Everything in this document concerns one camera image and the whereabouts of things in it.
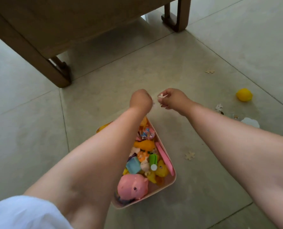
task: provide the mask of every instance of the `toy bin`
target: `toy bin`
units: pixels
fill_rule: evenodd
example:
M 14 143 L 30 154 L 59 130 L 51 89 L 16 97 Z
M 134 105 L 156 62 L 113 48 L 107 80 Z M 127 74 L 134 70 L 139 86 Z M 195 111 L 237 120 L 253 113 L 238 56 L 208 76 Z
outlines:
M 147 120 L 147 124 L 148 124 L 150 127 L 152 127 L 152 128 L 154 129 L 154 131 L 155 131 L 155 138 L 154 138 L 154 141 L 155 141 L 155 142 L 158 142 L 158 143 L 160 144 L 161 148 L 163 149 L 163 151 L 165 152 L 166 156 L 168 157 L 168 159 L 169 159 L 170 162 L 171 162 L 172 170 L 173 170 L 173 171 L 172 171 L 172 172 L 169 172 L 169 174 L 164 178 L 164 183 L 163 183 L 162 185 L 157 185 L 157 184 L 154 184 L 154 183 L 152 183 L 152 182 L 149 181 L 149 182 L 148 182 L 148 193 L 147 193 L 147 195 L 145 195 L 144 197 L 142 197 L 142 198 L 139 199 L 139 200 L 134 200 L 133 202 L 131 202 L 131 203 L 129 203 L 129 204 L 123 205 L 123 204 L 121 204 L 121 203 L 119 203 L 119 202 L 117 201 L 117 199 L 116 199 L 115 196 L 113 196 L 111 202 L 112 202 L 113 206 L 114 206 L 116 209 L 123 209 L 123 208 L 128 207 L 128 206 L 130 206 L 130 205 L 132 205 L 132 204 L 138 203 L 138 202 L 140 202 L 140 201 L 142 201 L 142 200 L 144 200 L 144 199 L 146 199 L 146 198 L 148 198 L 148 197 L 150 197 L 150 196 L 152 196 L 152 195 L 158 193 L 158 192 L 161 191 L 162 189 L 165 189 L 166 187 L 172 185 L 172 184 L 175 182 L 175 180 L 176 180 L 177 174 L 176 174 L 176 172 L 175 172 L 174 166 L 173 166 L 173 164 L 172 164 L 172 161 L 171 161 L 169 155 L 167 154 L 167 151 L 166 151 L 164 145 L 162 144 L 162 142 L 161 142 L 161 140 L 160 140 L 160 138 L 159 138 L 159 135 L 157 134 L 155 128 L 153 127 L 153 125 L 151 124 L 151 122 L 150 122 L 149 120 Z

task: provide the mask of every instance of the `person's left arm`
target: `person's left arm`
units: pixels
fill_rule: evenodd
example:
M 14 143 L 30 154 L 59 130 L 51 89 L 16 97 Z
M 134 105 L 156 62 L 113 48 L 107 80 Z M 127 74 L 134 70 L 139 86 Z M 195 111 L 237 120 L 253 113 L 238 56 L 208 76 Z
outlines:
M 151 107 L 144 89 L 133 93 L 126 112 L 66 155 L 25 195 L 55 204 L 74 228 L 102 228 L 138 127 Z

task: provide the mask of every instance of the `person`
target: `person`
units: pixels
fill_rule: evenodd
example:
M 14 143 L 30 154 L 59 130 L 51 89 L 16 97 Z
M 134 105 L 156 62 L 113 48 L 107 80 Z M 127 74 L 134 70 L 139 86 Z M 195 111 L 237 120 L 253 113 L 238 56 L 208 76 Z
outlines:
M 283 228 L 283 137 L 218 114 L 178 89 L 162 95 L 167 97 L 158 100 L 161 106 L 185 116 L 254 202 Z M 129 109 L 113 123 L 66 155 L 24 195 L 0 202 L 0 228 L 102 228 L 136 131 L 151 108 L 145 90 L 134 92 Z

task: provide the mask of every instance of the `hand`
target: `hand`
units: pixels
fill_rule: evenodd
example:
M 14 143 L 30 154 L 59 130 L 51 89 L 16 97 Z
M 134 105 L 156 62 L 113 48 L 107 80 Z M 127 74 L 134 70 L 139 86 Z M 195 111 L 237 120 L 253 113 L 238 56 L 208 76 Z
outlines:
M 144 116 L 150 112 L 152 105 L 152 98 L 145 89 L 139 89 L 131 96 L 130 108 L 138 109 Z
M 173 109 L 177 111 L 182 116 L 187 114 L 191 104 L 194 102 L 190 100 L 184 92 L 175 88 L 167 88 L 165 91 L 161 92 L 165 98 L 159 98 L 158 102 L 161 107 L 166 109 Z

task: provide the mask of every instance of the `grout line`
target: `grout line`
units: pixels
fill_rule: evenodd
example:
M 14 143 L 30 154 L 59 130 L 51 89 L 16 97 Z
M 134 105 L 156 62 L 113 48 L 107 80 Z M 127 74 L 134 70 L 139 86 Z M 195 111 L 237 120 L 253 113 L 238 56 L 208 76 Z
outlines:
M 213 228 L 213 227 L 216 226 L 217 224 L 219 224 L 219 223 L 221 223 L 221 222 L 227 220 L 228 218 L 232 217 L 233 215 L 237 214 L 238 212 L 242 211 L 243 209 L 247 208 L 248 206 L 250 206 L 250 205 L 252 205 L 252 204 L 253 204 L 253 202 L 251 202 L 250 204 L 248 204 L 248 205 L 246 205 L 246 206 L 240 208 L 238 211 L 235 211 L 235 212 L 232 213 L 231 215 L 225 217 L 224 219 L 222 219 L 222 220 L 220 220 L 219 222 L 215 223 L 214 225 L 208 227 L 207 229 Z
M 152 43 L 155 43 L 156 41 L 159 41 L 159 40 L 161 40 L 161 39 L 163 39 L 163 38 L 165 38 L 165 37 L 167 37 L 167 36 L 169 36 L 169 35 L 171 35 L 171 34 L 173 34 L 173 33 L 175 33 L 175 32 L 171 32 L 170 34 L 167 34 L 167 35 L 163 36 L 162 38 L 156 39 L 155 41 L 153 41 L 153 42 L 151 42 L 151 43 L 149 43 L 149 44 L 147 44 L 147 45 L 145 45 L 145 46 L 142 46 L 142 47 L 136 49 L 135 51 L 138 51 L 138 50 L 140 50 L 140 49 L 142 49 L 142 48 L 144 48 L 144 47 L 146 47 L 146 46 L 149 46 L 149 45 L 151 45 Z M 101 67 L 96 68 L 95 70 L 92 70 L 92 71 L 90 71 L 90 72 L 88 72 L 88 73 L 85 73 L 84 75 L 82 75 L 82 76 L 80 76 L 80 77 L 78 77 L 78 78 L 76 78 L 76 79 L 72 79 L 72 81 L 77 80 L 77 79 L 79 79 L 79 78 L 81 78 L 81 77 L 83 77 L 83 76 L 85 76 L 85 75 L 87 75 L 87 74 L 89 74 L 89 73 L 92 73 L 92 72 L 94 72 L 94 71 L 96 71 L 96 70 L 98 70 L 98 69 L 100 69 L 100 68 L 102 68 L 102 67 L 104 67 L 104 66 L 106 66 L 106 65 L 108 65 L 108 64 L 110 64 L 110 63 L 113 63 L 113 62 L 115 62 L 115 61 L 117 61 L 117 60 L 119 60 L 119 59 L 121 59 L 121 58 L 123 58 L 123 57 L 129 55 L 129 54 L 132 54 L 132 53 L 134 53 L 135 51 L 132 51 L 132 52 L 126 54 L 126 55 L 123 55 L 123 56 L 121 56 L 121 57 L 119 57 L 119 58 L 117 58 L 117 59 L 115 59 L 115 60 L 113 60 L 113 61 L 111 61 L 111 62 L 105 64 L 105 65 L 102 65 Z
M 61 88 L 59 89 L 59 96 L 60 96 L 61 109 L 62 109 L 62 115 L 63 115 L 64 129 L 65 129 L 65 136 L 66 136 L 66 142 L 67 142 L 67 149 L 68 149 L 68 153 L 69 153 L 69 145 L 68 145 L 68 138 L 67 138 L 66 124 L 65 124 L 64 111 L 63 111 L 63 105 L 62 105 L 62 99 L 61 99 Z
M 205 45 L 203 42 L 201 42 L 198 38 L 196 38 L 193 34 L 191 34 L 195 39 L 197 39 L 200 43 L 202 43 L 204 46 L 206 46 L 208 49 L 210 49 L 207 45 Z M 227 62 L 229 65 L 231 65 L 228 61 L 226 61 L 224 58 L 222 58 L 220 55 L 218 55 L 215 51 L 213 51 L 212 49 L 210 49 L 213 53 L 215 53 L 217 56 L 219 56 L 221 59 L 223 59 L 225 62 Z M 278 103 L 280 103 L 281 105 L 283 105 L 283 103 L 281 101 L 279 101 L 278 99 L 276 99 L 274 96 L 272 96 L 269 92 L 267 92 L 264 88 L 262 88 L 260 85 L 258 85 L 257 83 L 255 83 L 253 80 L 251 80 L 249 77 L 247 77 L 244 73 L 242 73 L 240 70 L 238 70 L 236 67 L 234 67 L 233 65 L 231 65 L 233 68 L 235 68 L 239 73 L 243 74 L 248 80 L 250 80 L 253 84 L 255 84 L 256 86 L 258 86 L 260 89 L 262 89 L 265 93 L 267 93 L 269 96 L 271 96 L 273 99 L 275 99 Z
M 11 109 L 5 111 L 5 112 L 2 112 L 2 113 L 0 113 L 0 116 L 6 114 L 7 112 L 10 112 L 10 111 L 12 111 L 12 110 L 18 108 L 18 107 L 20 107 L 20 106 L 22 106 L 22 105 L 24 105 L 24 104 L 27 104 L 27 103 L 29 103 L 30 101 L 33 101 L 33 100 L 35 100 L 35 99 L 37 99 L 37 98 L 39 98 L 39 97 L 41 97 L 41 96 L 44 96 L 45 94 L 47 94 L 47 93 L 49 93 L 49 92 L 52 92 L 53 90 L 50 90 L 50 91 L 48 91 L 48 92 L 45 92 L 44 94 L 41 94 L 41 95 L 39 95 L 39 96 L 37 96 L 37 97 L 31 99 L 31 100 L 28 100 L 28 101 L 25 102 L 25 103 L 19 104 L 18 106 L 15 106 L 15 107 L 13 107 L 13 108 L 11 108 Z
M 227 7 L 224 7 L 223 9 L 220 9 L 220 10 L 218 10 L 218 11 L 216 11 L 216 12 L 214 12 L 214 13 L 212 13 L 212 14 L 206 16 L 206 17 L 204 17 L 204 18 L 207 18 L 207 17 L 209 17 L 209 16 L 211 16 L 211 15 L 213 15 L 213 14 L 216 14 L 216 13 L 220 12 L 221 10 L 224 10 L 224 9 L 226 9 L 226 8 L 228 8 L 228 7 L 230 7 L 230 6 L 234 5 L 234 4 L 237 4 L 238 2 L 241 2 L 241 1 L 243 1 L 243 0 L 237 1 L 237 2 L 231 4 L 231 5 L 227 6 Z

